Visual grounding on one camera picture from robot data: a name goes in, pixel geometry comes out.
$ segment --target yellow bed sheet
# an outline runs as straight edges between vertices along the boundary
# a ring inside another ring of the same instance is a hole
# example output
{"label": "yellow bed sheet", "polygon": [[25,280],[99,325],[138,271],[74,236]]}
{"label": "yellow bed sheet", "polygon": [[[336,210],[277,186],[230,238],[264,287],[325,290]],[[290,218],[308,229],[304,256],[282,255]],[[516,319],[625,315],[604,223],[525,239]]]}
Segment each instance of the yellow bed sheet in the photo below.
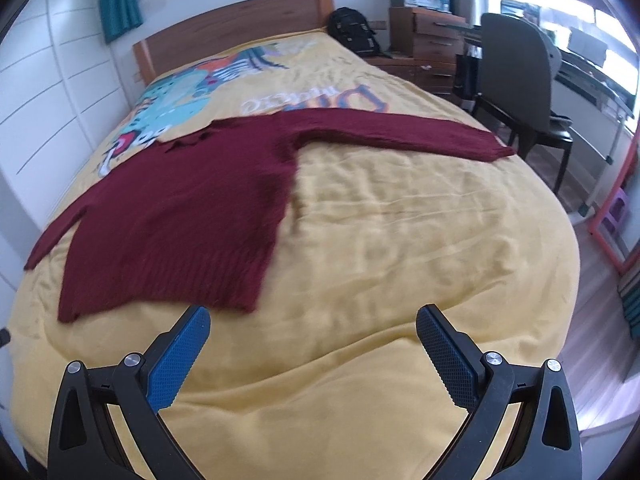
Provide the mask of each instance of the yellow bed sheet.
{"label": "yellow bed sheet", "polygon": [[[329,106],[479,127],[322,32],[271,38],[152,84],[60,207],[158,136],[216,118]],[[65,365],[112,365],[143,351],[186,307],[136,302],[59,324],[72,234],[25,275],[10,321],[12,417],[43,463]],[[417,341],[417,309],[436,303],[483,351],[539,366],[561,349],[577,279],[567,216],[516,156],[487,164],[312,144],[300,151],[257,311],[212,312],[211,336],[161,414],[206,478],[421,479],[466,412]],[[134,467],[151,478],[114,417]],[[509,410],[478,478],[490,474],[513,419]]]}

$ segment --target desk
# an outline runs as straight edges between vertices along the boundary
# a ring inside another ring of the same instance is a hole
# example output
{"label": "desk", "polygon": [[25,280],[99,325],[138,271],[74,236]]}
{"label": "desk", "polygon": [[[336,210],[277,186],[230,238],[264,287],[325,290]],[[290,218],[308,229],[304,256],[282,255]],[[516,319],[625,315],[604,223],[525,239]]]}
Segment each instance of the desk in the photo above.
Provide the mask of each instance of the desk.
{"label": "desk", "polygon": [[[482,27],[479,25],[470,26],[465,24],[443,23],[442,26],[460,32],[466,44],[482,48]],[[613,135],[612,143],[608,149],[605,148],[601,151],[594,146],[593,139],[590,141],[574,129],[575,133],[580,137],[580,140],[604,163],[601,165],[602,168],[595,177],[593,189],[591,189],[588,198],[578,210],[582,216],[586,216],[590,207],[594,205],[601,194],[607,166],[613,166],[614,154],[616,153],[620,136],[624,132],[625,121],[627,118],[633,117],[633,112],[631,111],[633,104],[629,102],[630,100],[628,98],[621,97],[620,94],[615,92],[606,83],[600,81],[591,75],[591,73],[588,73],[586,71],[590,70],[588,62],[571,52],[564,50],[560,50],[560,52],[562,54],[562,65],[555,80],[583,97],[596,107],[600,113],[616,123],[616,131]],[[615,82],[609,81],[611,86],[618,86]],[[571,114],[566,113],[565,110],[555,111],[571,116]]]}

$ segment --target cartoon character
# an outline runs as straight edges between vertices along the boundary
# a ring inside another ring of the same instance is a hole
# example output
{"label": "cartoon character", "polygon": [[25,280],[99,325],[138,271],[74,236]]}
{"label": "cartoon character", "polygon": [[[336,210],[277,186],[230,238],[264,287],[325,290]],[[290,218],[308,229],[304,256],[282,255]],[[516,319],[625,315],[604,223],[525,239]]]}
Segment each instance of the cartoon character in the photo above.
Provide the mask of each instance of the cartoon character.
{"label": "cartoon character", "polygon": [[106,176],[111,161],[131,147],[147,147],[171,126],[183,124],[200,113],[211,93],[234,79],[263,72],[267,68],[287,69],[266,56],[280,56],[277,43],[254,46],[225,57],[214,57],[152,83],[123,124],[98,168]]}

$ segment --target black backpack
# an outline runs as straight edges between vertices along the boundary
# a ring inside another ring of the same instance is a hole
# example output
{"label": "black backpack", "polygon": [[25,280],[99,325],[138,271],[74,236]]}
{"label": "black backpack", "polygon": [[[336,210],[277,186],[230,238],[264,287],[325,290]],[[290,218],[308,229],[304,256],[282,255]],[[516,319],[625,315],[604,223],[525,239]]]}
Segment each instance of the black backpack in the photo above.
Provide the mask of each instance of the black backpack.
{"label": "black backpack", "polygon": [[357,10],[340,7],[329,14],[329,36],[360,57],[380,56],[380,44],[367,19]]}

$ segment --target textured grip pad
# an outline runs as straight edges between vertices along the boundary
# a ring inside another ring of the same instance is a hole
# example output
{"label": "textured grip pad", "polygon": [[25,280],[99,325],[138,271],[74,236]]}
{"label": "textured grip pad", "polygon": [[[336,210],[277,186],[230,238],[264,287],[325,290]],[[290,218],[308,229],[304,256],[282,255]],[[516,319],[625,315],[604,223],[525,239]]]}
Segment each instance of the textured grip pad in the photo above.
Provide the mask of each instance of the textured grip pad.
{"label": "textured grip pad", "polygon": [[425,306],[415,317],[415,329],[453,403],[469,411],[475,409],[479,400],[476,374],[453,339]]}
{"label": "textured grip pad", "polygon": [[146,400],[155,413],[168,408],[209,337],[211,318],[201,306],[149,372]]}

